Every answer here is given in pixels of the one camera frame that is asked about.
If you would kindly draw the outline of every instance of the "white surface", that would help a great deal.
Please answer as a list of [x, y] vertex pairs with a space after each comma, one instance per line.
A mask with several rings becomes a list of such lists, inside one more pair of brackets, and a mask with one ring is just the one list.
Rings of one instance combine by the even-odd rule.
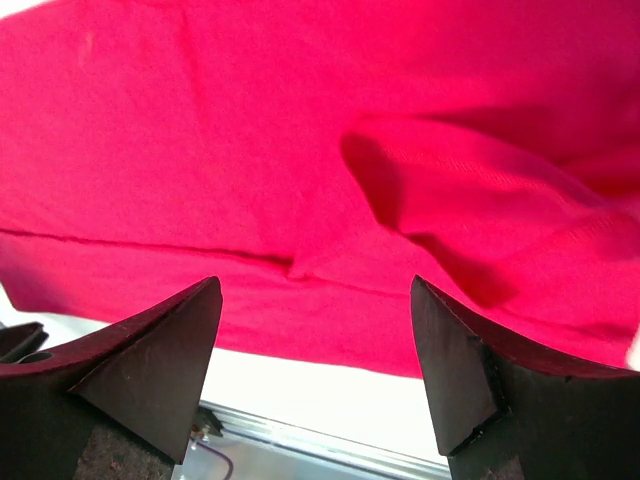
[[631, 343], [629, 351], [627, 352], [627, 365], [632, 370], [640, 372], [640, 328], [636, 332], [636, 336]]
[[[41, 0], [0, 0], [0, 18]], [[41, 322], [44, 348], [105, 324], [13, 309], [0, 286], [0, 321]], [[446, 464], [438, 455], [422, 381], [214, 349], [203, 399], [283, 423]]]
[[46, 0], [0, 0], [0, 18], [46, 3]]

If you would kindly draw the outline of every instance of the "wire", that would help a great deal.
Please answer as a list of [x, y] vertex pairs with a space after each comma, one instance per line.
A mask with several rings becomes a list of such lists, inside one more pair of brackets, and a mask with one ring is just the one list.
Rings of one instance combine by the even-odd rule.
[[218, 450], [216, 450], [215, 448], [211, 448], [209, 445], [206, 445], [204, 443], [201, 442], [197, 442], [199, 447], [204, 448], [205, 450], [207, 450], [208, 452], [214, 454], [215, 456], [221, 458], [222, 460], [225, 461], [225, 463], [227, 464], [227, 474], [224, 476], [224, 478], [222, 480], [230, 480], [231, 477], [233, 476], [233, 461], [227, 457], [224, 453], [219, 452]]

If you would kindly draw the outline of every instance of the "pink fabric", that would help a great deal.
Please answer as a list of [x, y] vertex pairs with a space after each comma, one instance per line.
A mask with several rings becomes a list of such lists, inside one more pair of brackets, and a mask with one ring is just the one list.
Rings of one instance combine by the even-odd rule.
[[638, 327], [640, 3], [59, 0], [0, 22], [0, 281], [418, 376], [415, 274], [610, 365]]

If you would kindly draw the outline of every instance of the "pink cloth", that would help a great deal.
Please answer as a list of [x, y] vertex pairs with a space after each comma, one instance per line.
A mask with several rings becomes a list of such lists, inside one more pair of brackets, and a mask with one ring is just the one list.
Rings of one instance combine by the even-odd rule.
[[0, 22], [0, 281], [418, 376], [423, 276], [610, 365], [638, 327], [640, 2], [59, 0]]

